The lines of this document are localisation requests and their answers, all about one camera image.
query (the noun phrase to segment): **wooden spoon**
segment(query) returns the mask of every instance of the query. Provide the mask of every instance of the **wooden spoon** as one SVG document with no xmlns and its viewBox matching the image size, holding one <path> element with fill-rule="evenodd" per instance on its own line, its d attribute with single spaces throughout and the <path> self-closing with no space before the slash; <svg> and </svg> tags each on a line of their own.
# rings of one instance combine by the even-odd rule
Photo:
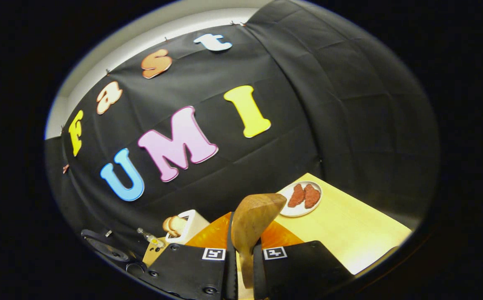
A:
<svg viewBox="0 0 483 300">
<path fill-rule="evenodd" d="M 278 216 L 287 199 L 280 194 L 249 195 L 241 200 L 232 217 L 232 245 L 240 255 L 246 288 L 253 283 L 253 248 L 264 230 Z"/>
</svg>

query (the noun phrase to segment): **letter u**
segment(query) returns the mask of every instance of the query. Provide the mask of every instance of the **letter u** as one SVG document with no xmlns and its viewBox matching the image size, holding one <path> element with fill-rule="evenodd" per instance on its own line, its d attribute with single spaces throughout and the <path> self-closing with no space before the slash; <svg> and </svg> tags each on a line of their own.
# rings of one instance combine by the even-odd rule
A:
<svg viewBox="0 0 483 300">
<path fill-rule="evenodd" d="M 134 201 L 138 199 L 144 190 L 143 179 L 136 170 L 132 162 L 129 160 L 129 149 L 124 148 L 114 156 L 114 162 L 121 165 L 125 173 L 132 181 L 132 188 L 125 188 L 114 173 L 114 166 L 107 163 L 101 169 L 101 178 L 107 181 L 108 185 L 116 193 L 118 197 L 125 201 Z"/>
</svg>

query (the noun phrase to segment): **white container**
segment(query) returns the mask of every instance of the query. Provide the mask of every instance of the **white container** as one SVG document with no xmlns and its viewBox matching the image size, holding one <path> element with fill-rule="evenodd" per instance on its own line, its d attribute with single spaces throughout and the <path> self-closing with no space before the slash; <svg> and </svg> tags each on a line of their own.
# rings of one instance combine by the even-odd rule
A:
<svg viewBox="0 0 483 300">
<path fill-rule="evenodd" d="M 168 243 L 186 244 L 197 233 L 203 230 L 210 224 L 203 216 L 201 216 L 195 209 L 190 209 L 179 213 L 179 217 L 186 219 L 186 225 L 180 237 L 172 237 L 169 233 L 166 234 L 166 241 Z"/>
</svg>

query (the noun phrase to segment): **screw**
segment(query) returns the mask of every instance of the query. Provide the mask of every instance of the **screw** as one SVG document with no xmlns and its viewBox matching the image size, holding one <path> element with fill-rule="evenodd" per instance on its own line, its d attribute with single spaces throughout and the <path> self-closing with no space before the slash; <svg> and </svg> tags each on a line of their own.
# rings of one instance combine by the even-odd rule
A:
<svg viewBox="0 0 483 300">
<path fill-rule="evenodd" d="M 212 287 L 207 287 L 207 288 L 203 289 L 203 292 L 205 292 L 205 294 L 213 295 L 213 294 L 217 293 L 217 290 L 215 288 L 212 288 Z"/>
</svg>

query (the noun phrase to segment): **white plate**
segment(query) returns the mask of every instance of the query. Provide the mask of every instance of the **white plate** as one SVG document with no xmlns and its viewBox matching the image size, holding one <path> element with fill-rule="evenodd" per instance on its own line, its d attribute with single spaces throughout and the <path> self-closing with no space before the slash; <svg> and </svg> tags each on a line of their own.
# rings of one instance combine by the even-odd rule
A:
<svg viewBox="0 0 483 300">
<path fill-rule="evenodd" d="M 306 208 L 304 208 L 304 200 L 303 200 L 296 207 L 288 207 L 289 199 L 291 198 L 291 195 L 293 195 L 293 187 L 295 187 L 297 184 L 301 184 L 301 187 L 303 188 L 303 190 L 304 190 L 304 188 L 306 187 L 307 184 L 312 184 L 312 186 L 314 187 L 315 190 L 319 190 L 320 196 L 319 196 L 319 201 L 317 201 L 316 205 L 314 205 L 312 208 L 306 209 Z M 313 211 L 314 209 L 316 209 L 316 207 L 318 207 L 319 203 L 323 199 L 323 191 L 321 190 L 321 187 L 317 183 L 309 182 L 309 181 L 294 182 L 294 183 L 290 184 L 289 186 L 286 186 L 285 188 L 280 190 L 277 194 L 281 194 L 282 196 L 285 196 L 286 199 L 287 199 L 286 205 L 284 206 L 282 211 L 280 211 L 280 214 L 283 215 L 283 216 L 286 216 L 286 217 L 304 216 L 307 213 L 309 213 L 310 211 Z"/>
</svg>

